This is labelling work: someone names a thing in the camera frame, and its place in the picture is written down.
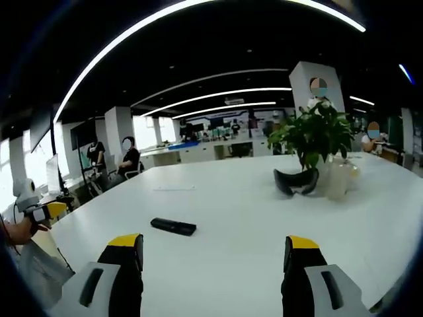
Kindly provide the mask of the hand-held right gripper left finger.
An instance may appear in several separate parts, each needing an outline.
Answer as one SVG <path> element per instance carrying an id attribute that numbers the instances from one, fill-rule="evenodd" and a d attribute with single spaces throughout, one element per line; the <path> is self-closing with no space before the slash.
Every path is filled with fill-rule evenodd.
<path id="1" fill-rule="evenodd" d="M 118 236 L 62 287 L 50 316 L 141 316 L 143 235 Z"/>

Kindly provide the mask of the person's left hand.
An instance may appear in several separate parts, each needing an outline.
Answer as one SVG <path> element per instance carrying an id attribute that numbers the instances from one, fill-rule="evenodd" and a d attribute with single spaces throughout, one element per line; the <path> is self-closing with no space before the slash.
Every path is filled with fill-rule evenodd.
<path id="1" fill-rule="evenodd" d="M 9 246 L 25 245 L 39 230 L 48 231 L 51 229 L 49 221 L 33 223 L 28 217 L 24 217 L 17 224 L 5 221 L 2 226 Z"/>

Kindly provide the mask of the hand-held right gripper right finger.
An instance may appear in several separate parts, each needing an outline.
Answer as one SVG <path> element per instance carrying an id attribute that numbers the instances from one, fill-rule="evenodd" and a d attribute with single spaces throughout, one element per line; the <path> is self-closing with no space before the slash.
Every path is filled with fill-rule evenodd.
<path id="1" fill-rule="evenodd" d="M 337 265 L 328 265 L 318 244 L 289 235 L 281 285 L 284 316 L 370 316 L 362 291 Z"/>

